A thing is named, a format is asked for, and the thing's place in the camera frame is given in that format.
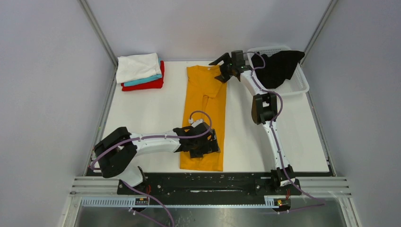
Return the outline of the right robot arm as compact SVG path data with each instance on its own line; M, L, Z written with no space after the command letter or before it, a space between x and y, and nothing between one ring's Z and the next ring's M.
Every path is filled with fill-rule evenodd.
M296 186L295 174L283 150L277 127L277 118L283 109L282 97L265 88L257 79L256 70L266 67L266 61L258 52L253 53L262 60L262 65L256 67L254 63L245 63L244 52L241 50L224 53L209 66L219 66L220 75L215 79L226 83L231 77L236 77L253 96L251 116L255 124L263 129L262 138L270 143L272 164L270 185L274 193L283 195Z

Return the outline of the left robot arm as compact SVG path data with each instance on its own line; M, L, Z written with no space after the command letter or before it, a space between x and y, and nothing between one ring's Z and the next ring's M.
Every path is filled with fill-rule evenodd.
M95 145L96 158L90 167L99 170L103 178L115 177L127 183L133 193L142 194L147 182L134 159L159 152L183 152L190 158L200 158L220 153L220 148L215 130L204 123L163 134L131 134L126 127L119 127Z

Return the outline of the yellow t shirt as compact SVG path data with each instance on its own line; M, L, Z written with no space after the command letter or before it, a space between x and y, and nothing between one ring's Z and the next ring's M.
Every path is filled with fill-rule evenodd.
M221 75L220 67L191 66L187 68L187 91L184 106L183 126L189 126L190 114L203 111L212 119L220 152L190 158L188 152L180 154L180 168L197 171L223 171L227 83L216 79Z

